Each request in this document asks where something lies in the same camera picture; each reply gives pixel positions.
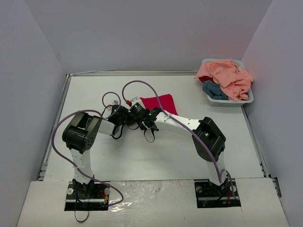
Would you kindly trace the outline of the crimson red t shirt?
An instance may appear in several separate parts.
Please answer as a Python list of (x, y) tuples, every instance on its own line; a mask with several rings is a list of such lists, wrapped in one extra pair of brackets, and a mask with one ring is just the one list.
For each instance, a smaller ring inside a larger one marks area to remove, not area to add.
[[(149, 98), (140, 98), (145, 108), (149, 109), (150, 111), (157, 107), (160, 108), (158, 103), (157, 97), (149, 97)], [(173, 97), (171, 94), (165, 94), (159, 96), (160, 103), (163, 109), (171, 114), (178, 115)]]

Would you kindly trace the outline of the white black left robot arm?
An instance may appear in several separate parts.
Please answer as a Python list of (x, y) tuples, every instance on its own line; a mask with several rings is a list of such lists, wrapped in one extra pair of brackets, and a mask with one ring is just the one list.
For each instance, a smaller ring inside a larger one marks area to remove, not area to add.
[(62, 140), (71, 152), (73, 163), (77, 166), (73, 185), (78, 187), (78, 192), (85, 198), (93, 196), (95, 192), (90, 149), (97, 135), (101, 133), (119, 139), (128, 116), (128, 109), (118, 105), (111, 106), (107, 112), (110, 113), (107, 120), (86, 112), (77, 113), (62, 134)]

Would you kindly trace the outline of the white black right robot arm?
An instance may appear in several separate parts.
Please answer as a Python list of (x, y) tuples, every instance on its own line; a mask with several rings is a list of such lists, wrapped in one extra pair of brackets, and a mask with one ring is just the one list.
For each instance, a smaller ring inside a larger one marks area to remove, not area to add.
[(143, 131), (150, 129), (155, 132), (160, 124), (167, 124), (190, 133), (197, 154), (207, 163), (211, 192), (221, 195), (227, 190), (223, 158), (226, 137), (211, 118), (190, 119), (157, 107), (149, 110), (139, 103), (131, 106), (129, 111)]

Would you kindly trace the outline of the dark red t shirt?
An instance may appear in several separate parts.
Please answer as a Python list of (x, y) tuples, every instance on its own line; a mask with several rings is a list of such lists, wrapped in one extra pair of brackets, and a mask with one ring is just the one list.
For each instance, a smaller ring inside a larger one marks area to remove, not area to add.
[(206, 82), (206, 81), (211, 81), (211, 82), (213, 82), (213, 79), (212, 79), (211, 77), (209, 77), (209, 76), (201, 76), (201, 77), (199, 77), (199, 80), (200, 80), (202, 83), (204, 83), (204, 82)]

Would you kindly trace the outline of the teal blue t shirt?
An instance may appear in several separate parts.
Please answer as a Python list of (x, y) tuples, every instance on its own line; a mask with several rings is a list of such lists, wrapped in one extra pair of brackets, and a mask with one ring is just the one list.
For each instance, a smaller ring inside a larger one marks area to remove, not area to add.
[(214, 100), (229, 100), (227, 95), (221, 90), (220, 86), (210, 80), (203, 83), (202, 90)]

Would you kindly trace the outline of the white plastic laundry basket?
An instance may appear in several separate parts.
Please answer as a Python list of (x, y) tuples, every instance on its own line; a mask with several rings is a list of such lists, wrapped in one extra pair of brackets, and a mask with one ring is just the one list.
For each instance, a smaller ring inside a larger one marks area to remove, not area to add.
[[(216, 59), (216, 58), (210, 58), (210, 59), (204, 59), (202, 63), (208, 63), (208, 62), (213, 62), (213, 61), (220, 61), (223, 59)], [(244, 65), (243, 62), (240, 60), (232, 60), (233, 63), (235, 63), (238, 67), (239, 70), (246, 70), (246, 66)], [(248, 90), (248, 95), (247, 100), (240, 100), (240, 101), (232, 101), (232, 100), (216, 100), (212, 99), (208, 94), (206, 94), (206, 97), (208, 99), (208, 104), (210, 106), (217, 106), (217, 107), (241, 107), (244, 104), (249, 104), (253, 102), (254, 97), (251, 88)]]

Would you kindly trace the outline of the salmon pink t shirt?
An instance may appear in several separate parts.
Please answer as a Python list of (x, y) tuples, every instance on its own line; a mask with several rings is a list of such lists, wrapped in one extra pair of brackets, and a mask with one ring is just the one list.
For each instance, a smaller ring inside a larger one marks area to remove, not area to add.
[(194, 78), (199, 80), (201, 76), (211, 77), (232, 101), (247, 100), (246, 93), (253, 83), (251, 74), (247, 70), (239, 70), (232, 60), (202, 63)]

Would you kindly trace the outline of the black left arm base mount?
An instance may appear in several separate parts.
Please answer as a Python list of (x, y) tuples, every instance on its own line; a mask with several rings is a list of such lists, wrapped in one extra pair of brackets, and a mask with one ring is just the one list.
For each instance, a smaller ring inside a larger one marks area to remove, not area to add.
[(107, 186), (96, 183), (89, 194), (85, 194), (69, 182), (64, 211), (107, 211), (110, 190)]

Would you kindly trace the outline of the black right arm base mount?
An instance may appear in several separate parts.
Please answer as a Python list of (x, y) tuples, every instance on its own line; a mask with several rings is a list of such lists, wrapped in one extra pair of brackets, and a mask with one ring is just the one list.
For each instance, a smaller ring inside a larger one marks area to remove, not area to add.
[(232, 179), (232, 185), (226, 179), (222, 186), (217, 186), (209, 180), (197, 180), (194, 181), (194, 187), (199, 209), (241, 207), (235, 179)]

